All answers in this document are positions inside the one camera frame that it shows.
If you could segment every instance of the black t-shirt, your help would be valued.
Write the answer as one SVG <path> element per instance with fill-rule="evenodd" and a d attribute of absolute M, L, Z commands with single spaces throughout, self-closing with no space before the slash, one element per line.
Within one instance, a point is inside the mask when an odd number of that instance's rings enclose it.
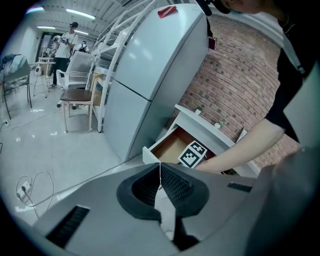
<path fill-rule="evenodd" d="M 279 2 L 282 2 L 282 4 L 286 3 L 283 5 L 284 8 L 290 7 L 288 9 L 289 22 L 283 27 L 283 31 L 287 34 L 305 73 L 301 75 L 291 64 L 284 50 L 281 49 L 277 62 L 280 86 L 275 94 L 273 105 L 265 118 L 271 123 L 285 129 L 285 134 L 298 142 L 297 135 L 284 114 L 284 109 L 302 86 L 303 78 L 309 75 L 317 58 L 318 46 L 317 40 L 314 37 L 314 29 L 317 27 L 318 22 L 314 20 L 315 16 L 312 16 L 310 13 L 310 8 L 308 9 L 310 14 L 308 17 L 302 15 L 308 14 L 307 11 L 299 12 L 299 15 L 296 15 L 299 9 L 294 9 L 295 5 L 289 4 L 288 1 Z"/>

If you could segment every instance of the vent grille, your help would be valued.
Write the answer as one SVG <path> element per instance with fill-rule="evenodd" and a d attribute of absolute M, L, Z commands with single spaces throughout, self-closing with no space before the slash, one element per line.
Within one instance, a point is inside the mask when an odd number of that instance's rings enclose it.
<path fill-rule="evenodd" d="M 231 182 L 227 186 L 228 188 L 234 189 L 234 190 L 240 190 L 249 193 L 252 189 L 252 186 L 242 185 L 238 183 Z"/>
<path fill-rule="evenodd" d="M 46 238 L 64 248 L 89 211 L 88 208 L 81 206 L 74 207 Z"/>

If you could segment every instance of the ceiling light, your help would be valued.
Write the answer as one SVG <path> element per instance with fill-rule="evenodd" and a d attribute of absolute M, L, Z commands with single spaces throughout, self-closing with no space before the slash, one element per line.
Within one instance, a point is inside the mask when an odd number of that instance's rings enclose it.
<path fill-rule="evenodd" d="M 33 7 L 28 10 L 26 10 L 25 14 L 33 13 L 33 12 L 38 12 L 38 11 L 44 11 L 42 7 Z"/>
<path fill-rule="evenodd" d="M 77 11 L 77 10 L 71 10 L 71 9 L 65 9 L 68 13 L 72 13 L 72 14 L 78 14 L 78 15 L 81 15 L 81 16 L 84 16 L 84 17 L 87 17 L 89 19 L 96 19 L 95 16 L 92 16 L 92 15 L 89 15 L 89 14 L 86 14 L 86 13 L 83 13 L 83 12 L 80 12 L 80 11 Z"/>
<path fill-rule="evenodd" d="M 36 26 L 38 29 L 43 30 L 55 30 L 56 28 L 54 26 Z"/>
<path fill-rule="evenodd" d="M 77 33 L 80 33 L 80 34 L 84 34 L 84 35 L 89 35 L 88 33 L 82 32 L 82 31 L 79 31 L 79 30 L 75 30 L 74 32 L 77 32 Z"/>

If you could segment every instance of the brick wall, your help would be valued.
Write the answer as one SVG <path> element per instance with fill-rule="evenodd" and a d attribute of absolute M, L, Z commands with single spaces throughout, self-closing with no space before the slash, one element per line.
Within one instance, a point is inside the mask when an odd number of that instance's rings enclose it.
<path fill-rule="evenodd" d="M 246 24 L 221 16 L 209 21 L 216 50 L 210 50 L 179 104 L 202 107 L 201 116 L 212 124 L 222 120 L 221 130 L 235 141 L 243 127 L 249 131 L 273 104 L 280 48 Z M 255 162 L 260 168 L 275 164 L 298 147 L 285 135 Z"/>

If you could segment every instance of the white shirt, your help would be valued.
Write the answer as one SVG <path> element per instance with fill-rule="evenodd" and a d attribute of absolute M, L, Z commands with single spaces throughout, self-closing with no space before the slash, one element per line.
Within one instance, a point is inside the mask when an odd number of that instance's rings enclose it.
<path fill-rule="evenodd" d="M 69 39 L 69 43 L 72 45 L 76 45 L 78 43 L 78 35 L 76 33 L 70 34 L 68 33 L 64 33 L 62 36 L 62 38 L 68 38 Z M 70 47 L 66 44 L 64 44 L 61 40 L 59 41 L 60 45 L 58 50 L 55 53 L 55 57 L 56 58 L 65 58 L 68 59 L 70 58 Z"/>

